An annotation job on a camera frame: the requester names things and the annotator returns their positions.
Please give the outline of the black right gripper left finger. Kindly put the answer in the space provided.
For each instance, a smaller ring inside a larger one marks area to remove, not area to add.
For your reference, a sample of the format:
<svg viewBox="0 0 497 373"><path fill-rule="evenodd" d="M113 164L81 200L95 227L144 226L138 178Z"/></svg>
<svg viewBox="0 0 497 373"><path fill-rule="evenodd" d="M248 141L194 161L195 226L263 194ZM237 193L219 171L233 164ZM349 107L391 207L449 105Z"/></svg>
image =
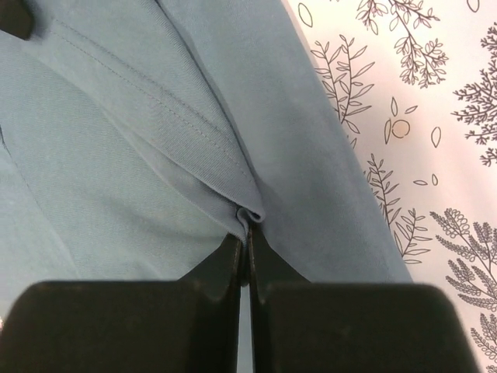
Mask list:
<svg viewBox="0 0 497 373"><path fill-rule="evenodd" d="M242 244L177 281L44 281L11 308L3 372L233 372Z"/></svg>

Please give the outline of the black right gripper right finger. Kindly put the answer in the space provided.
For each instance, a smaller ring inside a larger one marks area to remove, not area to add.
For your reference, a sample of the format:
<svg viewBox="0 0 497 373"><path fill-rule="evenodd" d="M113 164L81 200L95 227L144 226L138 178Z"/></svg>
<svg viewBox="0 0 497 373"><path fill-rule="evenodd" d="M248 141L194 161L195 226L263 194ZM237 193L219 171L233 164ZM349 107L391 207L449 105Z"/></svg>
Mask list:
<svg viewBox="0 0 497 373"><path fill-rule="evenodd" d="M247 248L257 372L476 372L448 297L426 284L323 284L258 227Z"/></svg>

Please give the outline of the blue-grey t shirt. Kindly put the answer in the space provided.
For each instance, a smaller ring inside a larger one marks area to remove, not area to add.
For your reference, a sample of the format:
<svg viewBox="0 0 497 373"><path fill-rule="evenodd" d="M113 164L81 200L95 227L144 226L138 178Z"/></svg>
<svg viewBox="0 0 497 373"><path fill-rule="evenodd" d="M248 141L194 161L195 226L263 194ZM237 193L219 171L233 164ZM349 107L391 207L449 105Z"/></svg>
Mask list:
<svg viewBox="0 0 497 373"><path fill-rule="evenodd" d="M44 281L177 281L242 244L312 283L411 278L279 1L24 1L1 31L1 314Z"/></svg>

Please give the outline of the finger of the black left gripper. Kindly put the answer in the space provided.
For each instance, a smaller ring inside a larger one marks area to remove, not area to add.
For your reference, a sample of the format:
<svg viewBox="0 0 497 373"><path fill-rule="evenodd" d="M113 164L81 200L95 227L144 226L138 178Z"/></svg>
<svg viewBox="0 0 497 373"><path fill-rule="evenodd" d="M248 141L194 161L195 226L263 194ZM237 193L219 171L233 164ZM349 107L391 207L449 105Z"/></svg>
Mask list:
<svg viewBox="0 0 497 373"><path fill-rule="evenodd" d="M0 0L0 29L20 40L28 40L34 28L34 18L24 1Z"/></svg>

